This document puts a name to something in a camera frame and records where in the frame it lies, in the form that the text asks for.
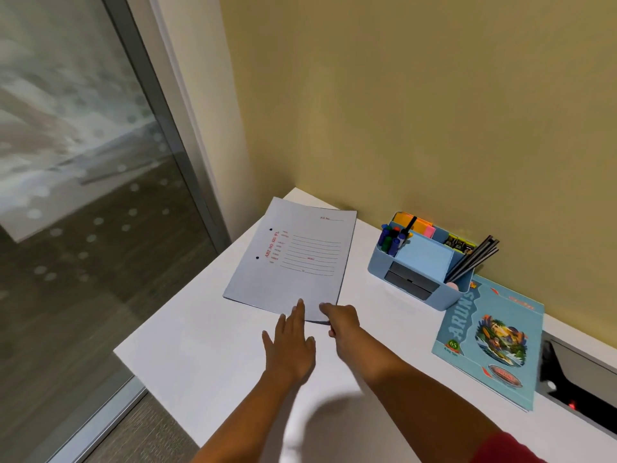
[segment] glass door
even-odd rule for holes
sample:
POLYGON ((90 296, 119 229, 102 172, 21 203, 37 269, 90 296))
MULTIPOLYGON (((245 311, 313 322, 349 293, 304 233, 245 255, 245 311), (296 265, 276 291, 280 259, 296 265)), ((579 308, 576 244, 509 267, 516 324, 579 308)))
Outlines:
POLYGON ((1 461, 70 439, 131 379, 113 348, 228 243, 131 61, 102 0, 0 0, 1 461))

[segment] forearm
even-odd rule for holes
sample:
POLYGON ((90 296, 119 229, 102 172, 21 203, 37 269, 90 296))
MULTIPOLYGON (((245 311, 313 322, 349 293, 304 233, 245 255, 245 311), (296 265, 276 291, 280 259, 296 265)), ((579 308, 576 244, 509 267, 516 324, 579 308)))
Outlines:
POLYGON ((473 405, 404 362, 366 331, 354 334, 349 365, 362 376, 423 463, 468 462, 479 445, 499 430, 473 405))
POLYGON ((257 462, 291 384, 264 372, 192 463, 257 462))

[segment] blue desk organizer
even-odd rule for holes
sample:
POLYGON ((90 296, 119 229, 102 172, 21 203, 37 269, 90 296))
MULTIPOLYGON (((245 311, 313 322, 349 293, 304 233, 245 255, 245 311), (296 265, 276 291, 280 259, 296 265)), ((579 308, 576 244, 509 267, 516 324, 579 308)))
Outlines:
MULTIPOLYGON (((390 222, 390 227, 404 229, 403 226, 390 222)), ((448 238, 449 232, 435 226, 435 233, 432 240, 443 244, 448 238)), ((422 234, 413 232, 413 237, 424 237, 422 234)), ((458 250, 451 249, 452 259, 448 271, 463 257, 463 254, 458 250)), ((407 294, 413 295, 433 309, 444 311, 451 305, 455 304, 463 294, 469 291, 469 284, 473 276, 473 270, 454 281, 459 287, 459 290, 446 286, 442 280, 436 280, 429 275, 423 273, 416 266, 412 269, 407 264, 397 260, 397 258, 388 255, 381 251, 378 246, 373 250, 373 256, 368 264, 368 272, 379 279, 382 279, 392 286, 405 291, 407 294)))

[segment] pink sticky note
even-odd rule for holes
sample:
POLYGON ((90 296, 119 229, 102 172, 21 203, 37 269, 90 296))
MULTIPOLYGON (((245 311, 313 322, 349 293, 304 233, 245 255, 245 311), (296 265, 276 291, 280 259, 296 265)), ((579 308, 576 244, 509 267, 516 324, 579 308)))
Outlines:
POLYGON ((426 229, 425 229, 425 233, 423 235, 425 237, 428 237, 429 239, 432 239, 434 233, 435 233, 435 227, 427 226, 426 229))

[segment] teal notebook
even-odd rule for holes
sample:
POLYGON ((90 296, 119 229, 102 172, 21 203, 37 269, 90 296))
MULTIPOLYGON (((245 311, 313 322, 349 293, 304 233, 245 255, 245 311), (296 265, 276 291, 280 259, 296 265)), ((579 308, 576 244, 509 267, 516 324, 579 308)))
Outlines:
POLYGON ((544 305, 474 275, 445 311, 433 354, 530 411, 543 317, 544 305))

